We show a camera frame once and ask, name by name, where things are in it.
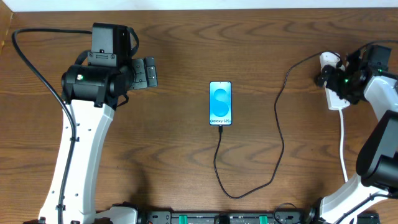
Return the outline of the blue Galaxy smartphone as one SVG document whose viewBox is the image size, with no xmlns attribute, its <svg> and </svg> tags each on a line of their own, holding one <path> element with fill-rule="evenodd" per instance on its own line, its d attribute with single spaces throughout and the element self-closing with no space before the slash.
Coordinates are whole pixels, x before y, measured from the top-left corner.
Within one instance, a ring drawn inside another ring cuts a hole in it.
<svg viewBox="0 0 398 224">
<path fill-rule="evenodd" d="M 230 81 L 210 82 L 209 124 L 212 126 L 230 126 L 232 122 L 232 83 Z"/>
</svg>

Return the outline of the white power strip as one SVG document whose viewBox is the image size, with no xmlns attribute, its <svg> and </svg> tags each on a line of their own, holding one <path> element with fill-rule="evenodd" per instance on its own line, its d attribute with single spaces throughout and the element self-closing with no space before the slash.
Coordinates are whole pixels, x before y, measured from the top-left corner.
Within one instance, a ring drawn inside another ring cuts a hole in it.
<svg viewBox="0 0 398 224">
<path fill-rule="evenodd" d="M 349 101 L 340 99 L 336 92 L 326 87 L 326 84 L 327 82 L 324 83 L 324 89 L 329 110 L 339 111 L 350 106 Z"/>
</svg>

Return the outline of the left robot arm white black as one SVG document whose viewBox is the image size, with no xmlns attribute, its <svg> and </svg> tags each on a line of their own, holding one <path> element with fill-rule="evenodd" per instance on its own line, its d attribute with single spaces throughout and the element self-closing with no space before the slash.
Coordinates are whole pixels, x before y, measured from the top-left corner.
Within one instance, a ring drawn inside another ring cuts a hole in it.
<svg viewBox="0 0 398 224">
<path fill-rule="evenodd" d="M 63 110 L 63 131 L 47 198 L 37 223 L 144 223 L 136 207 L 123 202 L 97 212 L 95 193 L 103 144 L 116 109 L 128 92 L 158 84 L 153 57 L 136 58 L 133 28 L 95 23 L 91 49 L 62 75 L 55 95 Z"/>
</svg>

